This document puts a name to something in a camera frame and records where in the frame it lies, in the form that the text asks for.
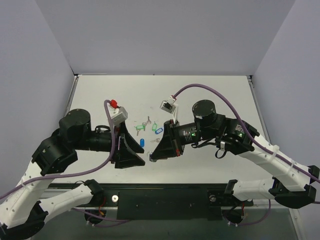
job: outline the robotic arm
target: robotic arm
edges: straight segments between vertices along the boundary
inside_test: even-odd
[[[42,141],[32,155],[32,160],[18,183],[18,186],[22,184],[22,187],[10,194],[0,205],[0,239],[27,239],[39,232],[50,219],[73,207],[83,204],[100,206],[105,198],[104,191],[94,179],[55,197],[41,200],[40,197],[55,177],[78,160],[76,150],[110,152],[111,131],[114,131],[116,137],[115,150],[111,156],[111,163],[115,168],[145,165],[136,154],[143,153],[144,149],[126,128],[126,110],[111,101],[108,114],[112,121],[110,126],[114,126],[112,130],[104,125],[92,130],[90,114],[83,109],[74,109],[59,121],[59,128],[51,137]],[[27,184],[34,178],[40,180]]]
[[[175,101],[176,99],[170,96],[160,106],[162,110],[172,113],[173,119],[177,118],[178,111]],[[310,184],[315,181],[314,178],[319,178],[318,167],[304,166],[288,158],[279,151],[278,146],[271,145],[254,127],[243,121],[248,133],[254,138],[254,143],[238,119],[218,114],[215,104],[210,100],[196,102],[192,107],[192,113],[192,123],[180,125],[178,120],[173,119],[164,123],[163,137],[150,156],[152,162],[179,157],[188,144],[193,148],[215,145],[218,151],[224,152],[222,156],[226,152],[239,155],[273,176],[270,179],[255,181],[232,179],[228,182],[222,197],[234,196],[240,201],[275,199],[279,204],[292,209],[299,209],[315,201],[316,189]],[[261,146],[272,154],[261,149]],[[281,157],[289,159],[290,164],[284,162]]]

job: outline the silver key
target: silver key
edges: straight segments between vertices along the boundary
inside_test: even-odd
[[[146,121],[146,124],[152,124],[149,116],[148,116],[148,121]]]
[[[144,126],[143,131],[146,131],[147,123],[146,123],[146,122],[143,122],[143,123],[142,123],[142,126]]]
[[[150,143],[160,143],[160,138],[157,138],[156,140],[150,141]]]

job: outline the gray floor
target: gray floor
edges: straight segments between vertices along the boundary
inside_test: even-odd
[[[248,209],[246,221],[264,215],[264,209]],[[86,226],[84,216],[70,211],[48,222],[32,240],[297,240],[288,209],[272,209],[262,223],[232,227],[226,221],[139,220],[110,228]]]

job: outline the gray wall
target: gray wall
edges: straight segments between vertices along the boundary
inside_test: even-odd
[[[76,74],[249,75],[295,0],[36,0]]]
[[[57,128],[73,79],[36,2],[0,1],[0,193]]]
[[[253,82],[272,143],[302,164],[320,166],[319,0],[295,2]],[[320,206],[300,213],[308,239],[318,240]]]

